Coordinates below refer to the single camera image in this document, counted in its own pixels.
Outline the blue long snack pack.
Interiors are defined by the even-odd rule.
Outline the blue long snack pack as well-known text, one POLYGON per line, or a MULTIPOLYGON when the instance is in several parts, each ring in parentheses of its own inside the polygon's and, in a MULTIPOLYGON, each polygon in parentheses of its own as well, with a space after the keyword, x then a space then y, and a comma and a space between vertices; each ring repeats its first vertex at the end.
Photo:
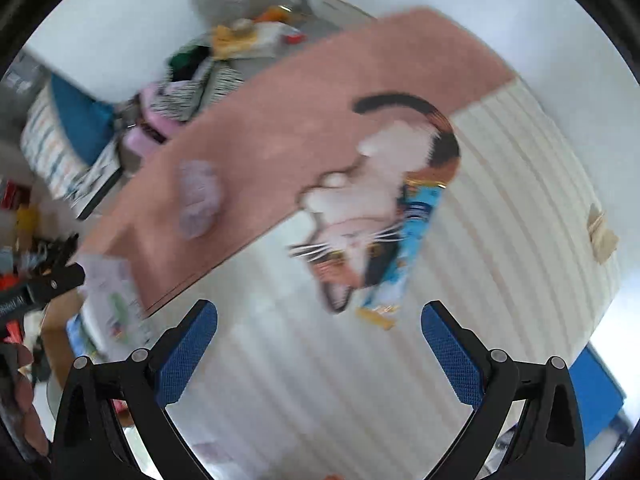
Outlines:
POLYGON ((446 186, 442 181, 405 178, 397 199, 397 249, 386 264, 382 278, 357 310, 360 318, 383 330, 390 330, 395 326, 394 315, 400 309, 411 268, 418 258, 423 237, 430 226, 431 215, 446 186))

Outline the cardboard box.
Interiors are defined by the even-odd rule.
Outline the cardboard box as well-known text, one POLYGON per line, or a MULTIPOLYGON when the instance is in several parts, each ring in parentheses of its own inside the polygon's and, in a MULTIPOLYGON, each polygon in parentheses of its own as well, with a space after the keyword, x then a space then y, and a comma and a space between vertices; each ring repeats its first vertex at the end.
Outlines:
POLYGON ((78 262, 85 283, 52 300, 41 325, 44 351, 61 386, 78 356, 98 364, 122 361, 158 338, 126 259, 82 255, 78 262))

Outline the plaid folded quilt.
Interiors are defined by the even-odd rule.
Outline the plaid folded quilt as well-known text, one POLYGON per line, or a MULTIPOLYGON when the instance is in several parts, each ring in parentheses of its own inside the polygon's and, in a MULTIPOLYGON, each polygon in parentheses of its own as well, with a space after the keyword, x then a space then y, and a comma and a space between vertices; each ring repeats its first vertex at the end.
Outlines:
POLYGON ((88 219, 122 176, 115 111, 52 74, 27 113, 20 148, 54 200, 88 219))

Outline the pink suitcase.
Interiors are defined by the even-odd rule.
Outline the pink suitcase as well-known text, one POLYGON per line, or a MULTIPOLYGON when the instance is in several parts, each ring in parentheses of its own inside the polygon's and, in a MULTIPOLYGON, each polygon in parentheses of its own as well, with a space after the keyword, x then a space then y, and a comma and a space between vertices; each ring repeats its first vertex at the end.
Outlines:
POLYGON ((160 85, 157 82, 143 88, 128 106, 125 119, 126 129, 122 143, 124 147, 138 157, 145 159, 160 146, 176 136, 183 127, 178 120, 170 119, 152 110, 151 104, 160 85))

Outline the rug label tag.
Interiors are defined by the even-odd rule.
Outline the rug label tag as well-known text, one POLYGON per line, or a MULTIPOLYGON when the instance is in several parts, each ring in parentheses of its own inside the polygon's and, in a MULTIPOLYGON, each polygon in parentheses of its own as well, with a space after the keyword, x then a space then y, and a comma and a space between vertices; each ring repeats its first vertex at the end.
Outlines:
POLYGON ((596 204, 589 208, 587 230, 594 260, 605 264, 616 251, 620 238, 608 227, 605 212, 596 204))

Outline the black white patterned bag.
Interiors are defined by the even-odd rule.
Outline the black white patterned bag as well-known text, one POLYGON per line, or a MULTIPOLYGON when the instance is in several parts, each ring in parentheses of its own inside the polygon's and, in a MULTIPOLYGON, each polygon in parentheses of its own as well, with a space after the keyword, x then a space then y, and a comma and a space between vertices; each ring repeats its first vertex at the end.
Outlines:
POLYGON ((216 61, 212 48, 200 38, 166 60, 165 76, 153 91, 149 108, 185 124, 242 84, 240 72, 228 61, 216 61))

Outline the pink cat pattern rug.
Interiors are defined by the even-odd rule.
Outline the pink cat pattern rug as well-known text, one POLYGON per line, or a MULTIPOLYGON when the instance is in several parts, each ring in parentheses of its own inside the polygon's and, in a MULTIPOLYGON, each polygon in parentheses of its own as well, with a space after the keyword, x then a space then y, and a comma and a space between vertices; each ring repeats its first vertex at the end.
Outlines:
POLYGON ((573 361, 620 286, 593 258, 597 196, 494 52, 416 9, 250 78, 152 155, 91 230, 157 326, 198 298, 216 336, 170 416, 217 479, 421 479, 469 416, 420 329, 438 299, 514 359, 573 361), (206 160, 212 228, 178 226, 178 166, 206 160), (397 249, 405 178, 442 181, 396 324, 357 314, 397 249))

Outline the yellow snack bag on chair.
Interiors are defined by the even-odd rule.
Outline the yellow snack bag on chair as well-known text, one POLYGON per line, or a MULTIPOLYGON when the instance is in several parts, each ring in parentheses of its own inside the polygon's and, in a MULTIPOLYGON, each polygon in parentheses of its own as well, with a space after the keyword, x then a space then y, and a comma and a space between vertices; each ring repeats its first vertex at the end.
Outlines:
POLYGON ((244 28, 218 25, 214 28, 212 53, 215 60, 274 58, 281 44, 282 23, 252 23, 244 28))

